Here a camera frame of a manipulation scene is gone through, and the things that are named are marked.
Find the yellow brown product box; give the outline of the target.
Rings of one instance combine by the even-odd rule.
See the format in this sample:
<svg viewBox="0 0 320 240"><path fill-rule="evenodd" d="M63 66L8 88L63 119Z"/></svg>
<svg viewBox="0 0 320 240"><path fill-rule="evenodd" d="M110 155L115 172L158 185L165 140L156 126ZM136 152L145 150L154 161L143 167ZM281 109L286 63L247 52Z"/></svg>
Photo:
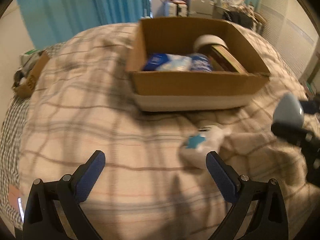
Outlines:
<svg viewBox="0 0 320 240"><path fill-rule="evenodd" d="M215 70L247 74L242 64L222 45L212 45L209 53Z"/></svg>

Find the white hand-shaped figurine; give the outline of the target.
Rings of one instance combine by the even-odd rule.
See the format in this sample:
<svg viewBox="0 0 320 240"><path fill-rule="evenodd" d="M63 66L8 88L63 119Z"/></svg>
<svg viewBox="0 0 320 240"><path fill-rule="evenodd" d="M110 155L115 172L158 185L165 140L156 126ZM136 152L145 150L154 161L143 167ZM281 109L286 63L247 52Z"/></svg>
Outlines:
<svg viewBox="0 0 320 240"><path fill-rule="evenodd" d="M225 137L231 134L230 128L216 125L201 127L188 137L179 149L179 156L196 168L206 169L206 155L215 151L219 153Z"/></svg>

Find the clear jar blue label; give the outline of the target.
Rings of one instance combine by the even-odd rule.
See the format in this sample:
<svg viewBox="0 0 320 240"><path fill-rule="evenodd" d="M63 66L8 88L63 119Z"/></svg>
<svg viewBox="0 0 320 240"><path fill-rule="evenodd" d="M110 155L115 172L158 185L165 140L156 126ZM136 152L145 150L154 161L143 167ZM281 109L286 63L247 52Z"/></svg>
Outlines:
<svg viewBox="0 0 320 240"><path fill-rule="evenodd" d="M190 71L212 72L213 68L206 55L193 53L188 55L191 58Z"/></svg>

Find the beige tape roll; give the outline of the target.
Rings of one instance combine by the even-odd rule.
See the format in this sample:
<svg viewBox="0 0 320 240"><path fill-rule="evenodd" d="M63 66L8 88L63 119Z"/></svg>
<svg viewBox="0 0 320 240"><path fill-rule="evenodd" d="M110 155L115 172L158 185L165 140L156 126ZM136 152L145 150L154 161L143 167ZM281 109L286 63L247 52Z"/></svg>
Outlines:
<svg viewBox="0 0 320 240"><path fill-rule="evenodd" d="M220 45L225 47L226 49L228 49L227 44L224 42L223 39L221 39L220 37L216 36L216 35L201 35L199 36L194 44L193 44L193 51L194 52L199 52L200 49L204 46L207 45Z"/></svg>

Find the blue tissue pack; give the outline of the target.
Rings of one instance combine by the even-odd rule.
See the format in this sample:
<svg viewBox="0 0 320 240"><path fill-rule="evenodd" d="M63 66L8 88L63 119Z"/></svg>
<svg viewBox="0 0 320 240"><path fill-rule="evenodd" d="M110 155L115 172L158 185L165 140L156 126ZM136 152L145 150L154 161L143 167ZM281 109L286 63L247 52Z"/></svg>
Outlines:
<svg viewBox="0 0 320 240"><path fill-rule="evenodd" d="M186 72L191 68L192 59L174 54L153 54L142 68L145 72Z"/></svg>

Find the white louvered wardrobe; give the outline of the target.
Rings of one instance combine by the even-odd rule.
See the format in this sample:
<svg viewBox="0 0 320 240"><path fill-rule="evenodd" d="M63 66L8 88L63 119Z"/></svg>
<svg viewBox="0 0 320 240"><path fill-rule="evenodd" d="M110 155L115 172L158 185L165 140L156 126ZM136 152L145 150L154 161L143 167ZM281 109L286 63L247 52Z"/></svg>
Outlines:
<svg viewBox="0 0 320 240"><path fill-rule="evenodd" d="M261 0L260 13L267 20L263 37L301 77L318 40L307 14L296 0Z"/></svg>

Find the grey checkered bed sheet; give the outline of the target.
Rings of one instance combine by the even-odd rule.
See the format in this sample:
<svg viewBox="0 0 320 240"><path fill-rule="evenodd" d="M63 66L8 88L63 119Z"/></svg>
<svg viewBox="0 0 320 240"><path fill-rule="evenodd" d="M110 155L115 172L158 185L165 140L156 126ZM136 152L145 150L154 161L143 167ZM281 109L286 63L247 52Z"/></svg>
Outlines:
<svg viewBox="0 0 320 240"><path fill-rule="evenodd" d="M56 175L66 166L70 121L66 107L76 95L71 85L90 76L85 57L93 56L105 63L106 73L98 80L104 82L103 92L118 99L121 91L110 84L124 76L127 49L128 45L119 42L104 43L98 51L70 42L49 46L45 49L49 64L31 98L13 98L1 131L1 211L13 227L21 230L23 222L18 209L9 203L9 186L27 194L36 175L49 170Z"/></svg>

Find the black jacket on chair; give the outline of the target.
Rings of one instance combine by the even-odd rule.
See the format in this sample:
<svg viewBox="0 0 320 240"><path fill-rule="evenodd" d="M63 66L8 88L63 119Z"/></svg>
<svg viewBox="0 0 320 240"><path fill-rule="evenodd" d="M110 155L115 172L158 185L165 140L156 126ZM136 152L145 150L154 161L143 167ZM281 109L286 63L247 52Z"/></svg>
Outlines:
<svg viewBox="0 0 320 240"><path fill-rule="evenodd" d="M236 23L244 28L253 28L253 19L243 12L225 11L222 16L223 20Z"/></svg>

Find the beige plaid blanket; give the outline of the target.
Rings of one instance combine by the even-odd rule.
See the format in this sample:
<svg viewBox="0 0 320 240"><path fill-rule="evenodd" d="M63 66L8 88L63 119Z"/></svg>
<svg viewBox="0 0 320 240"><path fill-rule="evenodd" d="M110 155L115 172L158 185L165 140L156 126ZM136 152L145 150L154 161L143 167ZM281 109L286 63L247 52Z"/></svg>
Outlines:
<svg viewBox="0 0 320 240"><path fill-rule="evenodd" d="M210 174L178 150L200 127L218 125L230 131L220 150L226 163L253 180L279 182L294 238L319 204L319 188L306 182L300 149L270 130L285 93L305 96L279 53L240 27L271 72L249 105L145 114L133 102L124 70L136 27L111 24L78 33L46 64L22 133L23 200L35 179L58 180L101 150L106 166L81 207L103 239L207 239L229 206Z"/></svg>

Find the large open cardboard box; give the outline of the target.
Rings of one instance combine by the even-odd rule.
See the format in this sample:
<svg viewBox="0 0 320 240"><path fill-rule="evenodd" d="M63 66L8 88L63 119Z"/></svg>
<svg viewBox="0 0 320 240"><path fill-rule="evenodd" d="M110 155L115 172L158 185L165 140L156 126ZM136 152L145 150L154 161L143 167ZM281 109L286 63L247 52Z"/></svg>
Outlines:
<svg viewBox="0 0 320 240"><path fill-rule="evenodd" d="M268 67L241 26L224 20L162 17L139 22L126 62L133 99L147 112L200 111L245 106L268 82ZM147 72L154 53L188 55L202 35L221 38L245 68L235 72Z"/></svg>

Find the grey mini fridge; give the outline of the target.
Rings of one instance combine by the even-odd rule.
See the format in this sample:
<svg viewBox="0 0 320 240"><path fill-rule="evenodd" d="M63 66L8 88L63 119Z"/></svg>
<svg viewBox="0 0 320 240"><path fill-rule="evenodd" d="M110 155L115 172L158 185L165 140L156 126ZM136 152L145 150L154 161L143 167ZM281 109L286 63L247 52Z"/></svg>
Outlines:
<svg viewBox="0 0 320 240"><path fill-rule="evenodd" d="M193 18L213 18L215 0L187 0L188 16Z"/></svg>

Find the small cardboard box with items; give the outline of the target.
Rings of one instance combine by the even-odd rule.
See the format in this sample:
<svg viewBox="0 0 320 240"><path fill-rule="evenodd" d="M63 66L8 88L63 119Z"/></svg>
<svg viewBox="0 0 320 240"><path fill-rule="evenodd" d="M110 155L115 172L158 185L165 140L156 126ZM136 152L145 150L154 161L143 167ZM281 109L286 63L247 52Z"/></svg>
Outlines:
<svg viewBox="0 0 320 240"><path fill-rule="evenodd" d="M50 57L45 50L32 49L20 55L20 67L14 74L12 90L26 99L32 96L42 70Z"/></svg>

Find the white drawer cabinet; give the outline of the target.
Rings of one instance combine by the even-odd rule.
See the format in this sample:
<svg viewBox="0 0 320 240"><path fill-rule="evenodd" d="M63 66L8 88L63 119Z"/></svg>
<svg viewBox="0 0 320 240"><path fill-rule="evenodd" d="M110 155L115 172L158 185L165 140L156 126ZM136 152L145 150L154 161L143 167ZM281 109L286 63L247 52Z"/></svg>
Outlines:
<svg viewBox="0 0 320 240"><path fill-rule="evenodd" d="M164 3L164 16L165 17L187 17L188 7L185 3Z"/></svg>

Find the teal curtain left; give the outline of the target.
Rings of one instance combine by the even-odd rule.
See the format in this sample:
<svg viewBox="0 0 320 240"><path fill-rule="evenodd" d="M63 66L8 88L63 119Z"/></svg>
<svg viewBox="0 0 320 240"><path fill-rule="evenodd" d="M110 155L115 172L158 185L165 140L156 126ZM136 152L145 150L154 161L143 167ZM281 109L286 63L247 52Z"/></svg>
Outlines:
<svg viewBox="0 0 320 240"><path fill-rule="evenodd" d="M65 42L100 25L137 22L149 17L151 0L17 0L37 49Z"/></svg>

